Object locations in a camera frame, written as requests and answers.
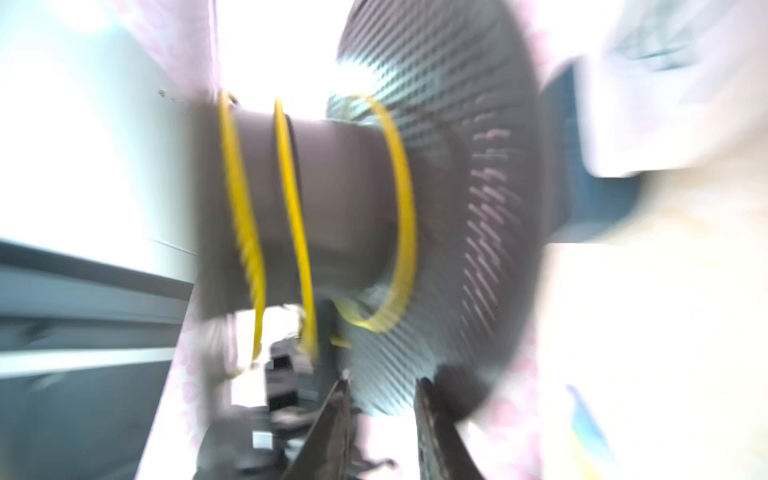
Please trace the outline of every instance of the textured surface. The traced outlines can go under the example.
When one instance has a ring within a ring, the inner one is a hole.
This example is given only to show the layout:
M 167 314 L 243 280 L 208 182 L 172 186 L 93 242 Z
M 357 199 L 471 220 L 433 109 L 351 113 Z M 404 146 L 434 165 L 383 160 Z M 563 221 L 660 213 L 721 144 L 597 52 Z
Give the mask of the textured surface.
M 409 151 L 419 215 L 405 318 L 383 335 L 346 332 L 353 395 L 367 412 L 398 414 L 425 376 L 463 417 L 508 365 L 535 283 L 542 165 L 525 45 L 495 0 L 368 0 L 353 6 L 338 62 L 376 77 Z M 329 116 L 371 121 L 338 98 Z

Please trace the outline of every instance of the cylindrical spool core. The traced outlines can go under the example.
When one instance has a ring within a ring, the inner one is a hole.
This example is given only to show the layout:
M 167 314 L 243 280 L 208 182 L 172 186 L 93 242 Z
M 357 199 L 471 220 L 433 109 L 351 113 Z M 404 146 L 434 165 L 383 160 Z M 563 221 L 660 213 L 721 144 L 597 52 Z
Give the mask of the cylindrical spool core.
M 274 118 L 234 111 L 266 264 L 266 304 L 300 303 Z M 371 127 L 289 118 L 293 162 L 318 299 L 373 285 L 395 253 L 397 212 L 384 137 Z

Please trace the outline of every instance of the bright light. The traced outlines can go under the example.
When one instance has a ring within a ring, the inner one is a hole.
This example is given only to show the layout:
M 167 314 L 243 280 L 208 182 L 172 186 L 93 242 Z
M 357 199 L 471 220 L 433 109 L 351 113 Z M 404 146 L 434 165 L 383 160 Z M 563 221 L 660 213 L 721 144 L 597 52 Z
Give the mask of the bright light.
M 103 31 L 110 23 L 98 0 L 51 0 L 51 12 L 69 28 L 83 33 Z
M 362 65 L 339 64 L 333 71 L 331 92 L 338 95 L 372 95 L 376 93 L 376 77 Z

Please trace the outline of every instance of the dark round object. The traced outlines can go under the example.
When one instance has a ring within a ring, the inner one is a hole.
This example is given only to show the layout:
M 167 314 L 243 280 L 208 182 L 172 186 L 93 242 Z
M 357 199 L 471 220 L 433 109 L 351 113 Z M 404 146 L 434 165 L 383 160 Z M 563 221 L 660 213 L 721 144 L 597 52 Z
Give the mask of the dark round object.
M 427 377 L 460 419 L 511 361 L 540 263 L 547 175 L 520 28 L 502 0 L 361 0 L 337 61 L 375 75 L 409 153 L 419 218 L 404 318 L 384 334 L 346 325 L 342 368 L 368 413 L 411 408 Z M 337 97 L 328 116 L 376 122 L 363 102 Z

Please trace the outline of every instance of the ridged surface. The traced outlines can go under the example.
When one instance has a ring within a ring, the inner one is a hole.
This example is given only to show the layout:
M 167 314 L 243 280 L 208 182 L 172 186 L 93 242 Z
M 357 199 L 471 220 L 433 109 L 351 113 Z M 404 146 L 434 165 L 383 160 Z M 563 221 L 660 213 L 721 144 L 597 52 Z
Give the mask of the ridged surface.
M 512 358 L 538 271 L 542 155 L 528 53 L 499 0 L 362 0 L 337 60 L 376 76 L 409 152 L 419 216 L 405 317 L 386 334 L 346 326 L 355 402 L 397 415 L 427 377 L 466 416 Z M 341 98 L 328 114 L 375 122 Z

